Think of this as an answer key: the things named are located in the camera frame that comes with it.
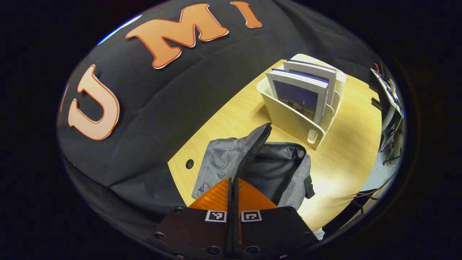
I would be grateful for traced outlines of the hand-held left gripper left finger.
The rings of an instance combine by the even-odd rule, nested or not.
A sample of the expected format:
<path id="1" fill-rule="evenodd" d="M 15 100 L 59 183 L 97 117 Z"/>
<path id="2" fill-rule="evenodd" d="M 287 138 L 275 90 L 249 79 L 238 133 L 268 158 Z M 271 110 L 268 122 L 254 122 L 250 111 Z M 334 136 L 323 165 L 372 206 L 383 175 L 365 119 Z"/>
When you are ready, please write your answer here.
<path id="1" fill-rule="evenodd" d="M 227 224 L 231 183 L 231 178 L 223 179 L 196 204 L 173 207 L 148 238 L 148 244 L 180 260 L 233 260 Z"/>

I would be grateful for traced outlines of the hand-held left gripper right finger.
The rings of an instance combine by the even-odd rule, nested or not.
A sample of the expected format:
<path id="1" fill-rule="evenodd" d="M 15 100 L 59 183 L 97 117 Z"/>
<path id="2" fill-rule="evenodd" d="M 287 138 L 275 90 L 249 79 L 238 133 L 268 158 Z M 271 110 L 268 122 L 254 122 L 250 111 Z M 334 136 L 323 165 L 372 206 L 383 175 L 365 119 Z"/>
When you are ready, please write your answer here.
<path id="1" fill-rule="evenodd" d="M 292 206 L 277 207 L 242 180 L 233 181 L 233 253 L 239 260 L 296 260 L 319 242 Z"/>

